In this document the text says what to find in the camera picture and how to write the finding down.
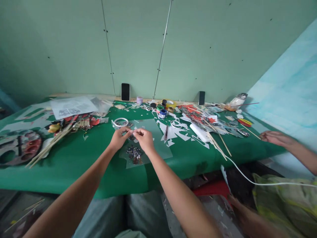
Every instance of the hand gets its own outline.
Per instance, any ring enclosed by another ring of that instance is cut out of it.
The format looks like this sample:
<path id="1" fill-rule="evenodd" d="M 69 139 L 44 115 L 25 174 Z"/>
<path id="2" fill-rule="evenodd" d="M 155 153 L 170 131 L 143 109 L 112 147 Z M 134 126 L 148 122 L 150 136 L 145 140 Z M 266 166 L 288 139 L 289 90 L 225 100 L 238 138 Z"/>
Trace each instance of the hand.
<path id="1" fill-rule="evenodd" d="M 293 138 L 281 132 L 275 132 L 275 131 L 262 132 L 260 137 L 263 141 L 268 141 L 270 143 L 273 143 L 275 145 L 279 145 L 282 147 L 289 147 L 297 143 L 297 141 L 294 140 Z"/>
<path id="2" fill-rule="evenodd" d="M 118 151 L 123 146 L 125 140 L 132 135 L 132 132 L 133 130 L 128 127 L 121 127 L 120 129 L 116 130 L 108 147 Z"/>
<path id="3" fill-rule="evenodd" d="M 155 151 L 154 144 L 153 144 L 153 137 L 152 133 L 143 129 L 139 128 L 133 131 L 133 135 L 139 141 L 142 150 L 149 155 L 149 153 Z"/>
<path id="4" fill-rule="evenodd" d="M 288 237 L 282 231 L 275 228 L 271 222 L 241 204 L 238 199 L 229 195 L 228 200 L 231 202 L 234 214 L 239 220 L 239 225 L 246 235 L 263 238 Z"/>

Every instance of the gray pants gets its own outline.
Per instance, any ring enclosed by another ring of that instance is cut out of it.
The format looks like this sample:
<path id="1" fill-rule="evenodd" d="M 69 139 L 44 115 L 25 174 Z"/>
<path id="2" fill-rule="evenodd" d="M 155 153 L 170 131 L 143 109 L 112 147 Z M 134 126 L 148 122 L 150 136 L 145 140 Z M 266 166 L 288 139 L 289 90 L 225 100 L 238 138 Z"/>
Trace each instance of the gray pants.
<path id="1" fill-rule="evenodd" d="M 127 229 L 141 231 L 147 238 L 172 237 L 156 191 L 93 199 L 73 237 L 116 237 Z"/>

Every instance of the green paint jar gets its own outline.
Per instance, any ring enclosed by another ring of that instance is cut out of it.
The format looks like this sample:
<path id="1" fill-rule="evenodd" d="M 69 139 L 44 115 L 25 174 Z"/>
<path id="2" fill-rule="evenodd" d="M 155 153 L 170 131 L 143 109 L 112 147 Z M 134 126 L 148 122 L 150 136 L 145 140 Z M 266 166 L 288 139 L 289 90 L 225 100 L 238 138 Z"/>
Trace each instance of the green paint jar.
<path id="1" fill-rule="evenodd" d="M 162 109 L 164 109 L 164 107 L 162 105 L 158 105 L 156 107 L 156 113 L 159 113 Z"/>

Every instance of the smartphone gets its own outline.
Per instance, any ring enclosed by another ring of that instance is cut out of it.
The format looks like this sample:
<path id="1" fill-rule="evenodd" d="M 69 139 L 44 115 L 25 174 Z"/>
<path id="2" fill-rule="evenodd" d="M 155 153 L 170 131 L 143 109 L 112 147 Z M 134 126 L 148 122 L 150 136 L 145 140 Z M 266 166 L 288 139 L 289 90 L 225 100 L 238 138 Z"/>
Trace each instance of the smartphone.
<path id="1" fill-rule="evenodd" d="M 199 91 L 198 105 L 204 105 L 204 104 L 205 104 L 205 92 Z"/>
<path id="2" fill-rule="evenodd" d="M 121 100 L 130 101 L 130 84 L 121 84 Z"/>

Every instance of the green wall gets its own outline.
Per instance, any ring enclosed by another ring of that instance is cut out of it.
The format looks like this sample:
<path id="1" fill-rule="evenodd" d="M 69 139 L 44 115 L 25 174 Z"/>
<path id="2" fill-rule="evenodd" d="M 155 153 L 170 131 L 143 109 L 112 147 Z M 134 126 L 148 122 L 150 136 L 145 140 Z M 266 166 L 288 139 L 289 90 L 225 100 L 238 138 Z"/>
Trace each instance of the green wall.
<path id="1" fill-rule="evenodd" d="M 119 96 L 121 83 L 132 97 L 222 102 L 316 17 L 315 0 L 2 0 L 0 88 L 21 106 L 58 92 Z"/>

